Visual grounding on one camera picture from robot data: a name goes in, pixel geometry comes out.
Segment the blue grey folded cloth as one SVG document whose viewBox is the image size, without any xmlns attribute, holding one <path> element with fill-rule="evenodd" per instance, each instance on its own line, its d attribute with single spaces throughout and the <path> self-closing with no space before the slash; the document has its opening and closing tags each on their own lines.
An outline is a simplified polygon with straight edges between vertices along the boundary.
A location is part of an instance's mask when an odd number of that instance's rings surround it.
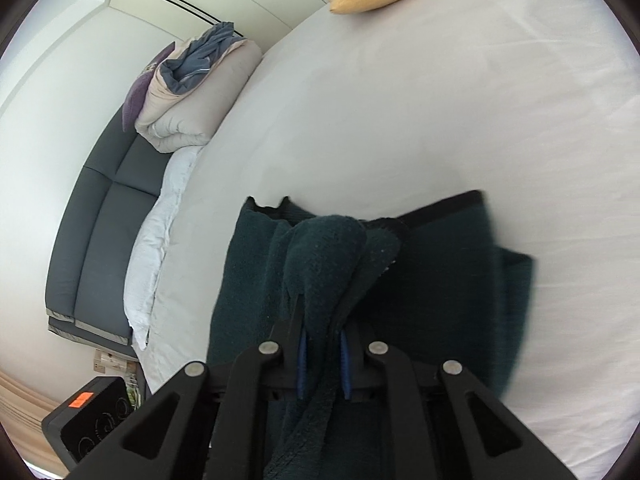
<svg viewBox="0 0 640 480">
<path fill-rule="evenodd" d="M 157 67 L 160 81 L 172 94 L 182 96 L 194 90 L 224 54 L 242 40 L 233 23 L 218 23 L 168 55 Z"/>
</svg>

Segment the dark green knit sweater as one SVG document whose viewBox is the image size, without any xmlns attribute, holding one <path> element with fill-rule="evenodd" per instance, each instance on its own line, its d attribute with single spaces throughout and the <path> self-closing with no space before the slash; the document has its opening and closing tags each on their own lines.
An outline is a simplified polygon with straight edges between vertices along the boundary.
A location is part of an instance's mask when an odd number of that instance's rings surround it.
<svg viewBox="0 0 640 480">
<path fill-rule="evenodd" d="M 534 262 L 495 242 L 480 192 L 397 218 L 316 216 L 282 200 L 242 206 L 210 322 L 207 361 L 234 360 L 273 325 L 302 312 L 304 396 L 271 404 L 268 479 L 381 479 L 380 404 L 348 402 L 340 333 L 413 360 L 456 360 L 493 393 L 506 391 L 521 348 Z"/>
</svg>

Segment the dark grey padded headboard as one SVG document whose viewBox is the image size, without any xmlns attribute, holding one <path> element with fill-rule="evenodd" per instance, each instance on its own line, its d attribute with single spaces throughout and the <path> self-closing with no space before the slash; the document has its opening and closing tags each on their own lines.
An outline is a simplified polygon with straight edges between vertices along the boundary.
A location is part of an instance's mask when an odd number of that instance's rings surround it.
<svg viewBox="0 0 640 480">
<path fill-rule="evenodd" d="M 169 156 L 116 112 L 82 165 L 54 242 L 44 303 L 50 332 L 132 358 L 124 285 L 132 246 Z"/>
</svg>

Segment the black box orange label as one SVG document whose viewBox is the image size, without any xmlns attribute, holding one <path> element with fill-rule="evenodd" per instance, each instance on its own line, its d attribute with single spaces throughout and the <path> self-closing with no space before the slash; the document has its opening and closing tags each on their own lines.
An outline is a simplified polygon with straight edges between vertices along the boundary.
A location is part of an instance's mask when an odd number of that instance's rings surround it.
<svg viewBox="0 0 640 480">
<path fill-rule="evenodd" d="M 72 470 L 132 412 L 124 378 L 95 377 L 47 415 L 41 428 L 67 470 Z"/>
</svg>

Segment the brown curtain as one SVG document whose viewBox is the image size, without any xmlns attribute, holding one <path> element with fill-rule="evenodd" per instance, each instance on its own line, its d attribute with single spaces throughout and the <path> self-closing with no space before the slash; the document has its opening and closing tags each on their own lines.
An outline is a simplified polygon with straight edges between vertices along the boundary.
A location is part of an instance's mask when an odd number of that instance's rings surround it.
<svg viewBox="0 0 640 480">
<path fill-rule="evenodd" d="M 68 470 L 41 428 L 42 420 L 56 408 L 55 402 L 5 372 L 0 373 L 0 398 L 1 423 L 17 452 L 32 466 L 65 477 Z"/>
</svg>

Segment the beige folded duvet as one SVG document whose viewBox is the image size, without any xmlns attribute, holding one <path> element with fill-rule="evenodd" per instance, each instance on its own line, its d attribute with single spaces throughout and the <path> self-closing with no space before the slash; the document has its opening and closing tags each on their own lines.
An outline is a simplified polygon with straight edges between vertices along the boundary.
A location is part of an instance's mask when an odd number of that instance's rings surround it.
<svg viewBox="0 0 640 480">
<path fill-rule="evenodd" d="M 256 42 L 241 39 L 224 51 L 194 89 L 182 96 L 171 93 L 156 72 L 134 128 L 161 153 L 206 145 L 261 60 L 262 50 Z"/>
</svg>

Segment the white pillow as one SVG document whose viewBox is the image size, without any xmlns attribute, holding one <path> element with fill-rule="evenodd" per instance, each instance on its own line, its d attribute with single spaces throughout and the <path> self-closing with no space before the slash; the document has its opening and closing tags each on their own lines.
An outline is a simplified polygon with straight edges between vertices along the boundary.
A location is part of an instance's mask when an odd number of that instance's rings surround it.
<svg viewBox="0 0 640 480">
<path fill-rule="evenodd" d="M 134 348 L 139 350 L 148 345 L 155 292 L 169 245 L 170 228 L 202 149 L 201 146 L 180 148 L 170 156 L 160 196 L 143 220 L 132 246 L 124 285 L 124 311 Z"/>
</svg>

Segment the white bed sheet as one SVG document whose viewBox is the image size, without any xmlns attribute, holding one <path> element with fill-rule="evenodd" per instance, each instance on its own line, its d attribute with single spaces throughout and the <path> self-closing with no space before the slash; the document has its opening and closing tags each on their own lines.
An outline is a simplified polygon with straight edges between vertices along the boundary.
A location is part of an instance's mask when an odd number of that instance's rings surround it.
<svg viewBox="0 0 640 480">
<path fill-rule="evenodd" d="M 603 0 L 323 9 L 272 47 L 172 222 L 150 388 L 206 355 L 247 197 L 375 219 L 473 188 L 499 244 L 536 261 L 506 405 L 603 477 L 639 420 L 639 57 Z"/>
</svg>

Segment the purple pillow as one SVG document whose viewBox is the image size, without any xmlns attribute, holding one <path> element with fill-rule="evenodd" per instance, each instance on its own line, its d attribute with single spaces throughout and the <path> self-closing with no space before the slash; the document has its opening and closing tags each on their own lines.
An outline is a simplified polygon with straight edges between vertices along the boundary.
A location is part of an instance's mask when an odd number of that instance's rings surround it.
<svg viewBox="0 0 640 480">
<path fill-rule="evenodd" d="M 142 110 L 146 92 L 148 92 L 157 66 L 159 66 L 168 55 L 174 52 L 175 48 L 176 44 L 172 42 L 168 44 L 167 47 L 164 47 L 163 50 L 160 50 L 160 52 L 146 64 L 145 68 L 132 83 L 127 92 L 124 104 L 122 104 L 122 130 L 127 131 L 134 126 L 134 122 Z"/>
</svg>

